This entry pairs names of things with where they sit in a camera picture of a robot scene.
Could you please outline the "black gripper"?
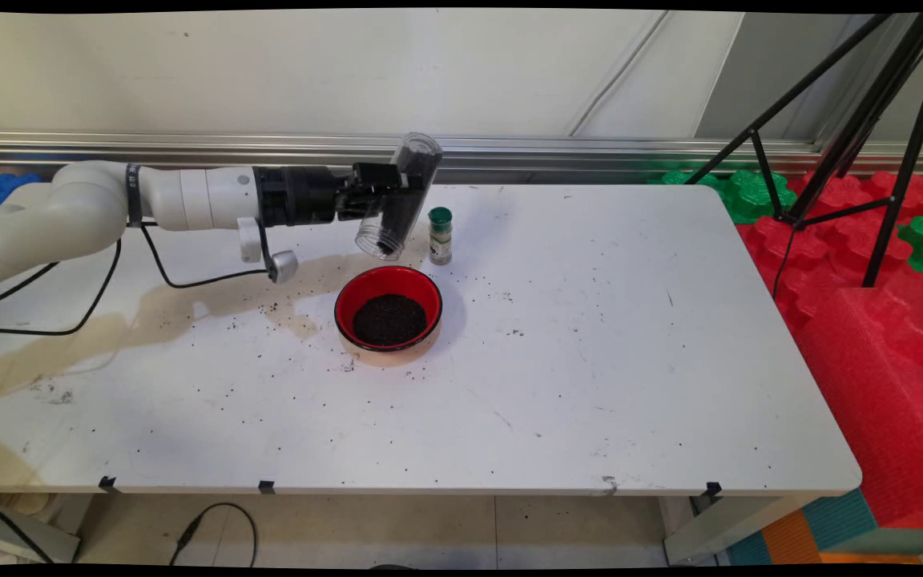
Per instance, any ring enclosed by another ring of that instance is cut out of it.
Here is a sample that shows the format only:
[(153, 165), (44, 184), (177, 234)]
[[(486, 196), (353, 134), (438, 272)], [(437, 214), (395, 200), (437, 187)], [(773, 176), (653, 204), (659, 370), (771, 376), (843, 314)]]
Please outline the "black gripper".
[(356, 162), (353, 174), (326, 167), (254, 167), (259, 215), (265, 228), (325, 225), (340, 220), (412, 220), (429, 180), (392, 163)]

